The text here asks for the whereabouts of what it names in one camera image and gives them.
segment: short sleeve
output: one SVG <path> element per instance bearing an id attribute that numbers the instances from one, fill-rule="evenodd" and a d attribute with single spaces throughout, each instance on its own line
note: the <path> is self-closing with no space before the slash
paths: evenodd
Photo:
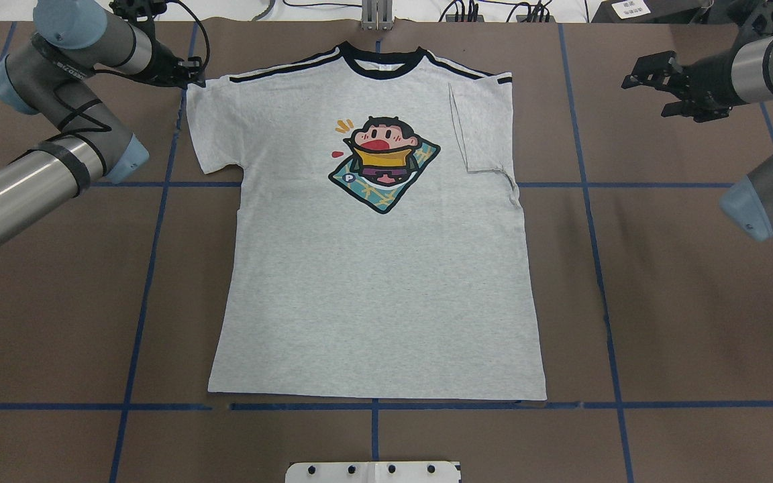
<path id="1" fill-rule="evenodd" d="M 208 81 L 206 88 L 187 88 L 187 123 L 193 149 L 205 174 L 230 164 L 243 167 L 244 146 L 240 131 L 240 102 L 236 89 L 222 82 Z"/>
<path id="2" fill-rule="evenodd" d="M 513 180 L 511 74 L 457 80 L 449 94 L 467 171 L 501 171 Z"/>

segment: cartoon character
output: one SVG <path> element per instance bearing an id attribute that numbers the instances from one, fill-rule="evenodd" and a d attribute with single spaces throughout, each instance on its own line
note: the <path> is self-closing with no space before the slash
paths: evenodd
<path id="1" fill-rule="evenodd" d="M 397 117 L 369 116 L 365 125 L 344 141 L 352 150 L 349 171 L 377 186 L 395 186 L 419 169 L 413 153 L 420 147 L 420 139 Z"/>
<path id="2" fill-rule="evenodd" d="M 337 132 L 354 128 L 350 119 L 338 120 Z M 360 129 L 343 140 L 350 147 L 330 174 L 330 180 L 348 195 L 386 215 L 440 152 L 440 147 L 416 134 L 399 118 L 369 116 Z M 333 151 L 340 157 L 342 151 Z"/>

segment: brown table surface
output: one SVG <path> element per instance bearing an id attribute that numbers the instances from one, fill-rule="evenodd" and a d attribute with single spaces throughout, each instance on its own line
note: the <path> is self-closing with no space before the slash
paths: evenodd
<path id="1" fill-rule="evenodd" d="M 773 481 L 773 239 L 717 207 L 773 151 L 773 103 L 697 125 L 619 88 L 637 57 L 687 63 L 733 28 L 205 24 L 209 77 L 378 39 L 512 71 L 549 401 L 207 394 L 242 172 L 200 173 L 180 91 L 98 76 L 152 160 L 0 248 L 0 481 L 281 482 L 373 459 L 461 462 L 466 482 Z M 0 22 L 0 57 L 31 31 Z M 178 55 L 194 34 L 158 27 Z M 0 168 L 52 134 L 0 102 Z"/>

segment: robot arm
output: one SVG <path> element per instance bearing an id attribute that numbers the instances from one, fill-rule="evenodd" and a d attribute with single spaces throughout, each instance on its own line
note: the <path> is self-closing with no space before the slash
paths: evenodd
<path id="1" fill-rule="evenodd" d="M 110 72 L 161 87 L 203 85 L 200 58 L 184 61 L 154 39 L 151 17 L 166 0 L 111 6 L 115 15 L 94 0 L 39 0 L 37 33 L 0 63 L 0 99 L 21 113 L 43 113 L 61 131 L 0 171 L 0 245 L 102 176 L 120 182 L 147 161 L 145 147 L 84 79 Z"/>
<path id="2" fill-rule="evenodd" d="M 773 101 L 773 0 L 739 0 L 727 12 L 740 25 L 733 48 L 681 66 L 675 52 L 637 59 L 622 87 L 646 85 L 679 98 L 662 116 L 722 119 L 734 106 Z M 773 236 L 773 155 L 721 197 L 721 208 L 758 241 Z"/>

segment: t-shirt collar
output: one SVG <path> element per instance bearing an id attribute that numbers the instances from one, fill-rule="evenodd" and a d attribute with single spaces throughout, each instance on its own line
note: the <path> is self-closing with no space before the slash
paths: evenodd
<path id="1" fill-rule="evenodd" d="M 419 47 L 414 52 L 367 52 L 350 45 L 349 42 L 343 42 L 338 45 L 338 50 L 340 50 L 342 57 L 353 71 L 361 74 L 361 76 L 377 80 L 395 79 L 396 77 L 404 76 L 404 74 L 413 70 L 427 53 L 423 47 Z M 392 68 L 392 70 L 371 70 L 370 68 L 363 68 L 357 61 L 401 65 L 398 68 Z"/>

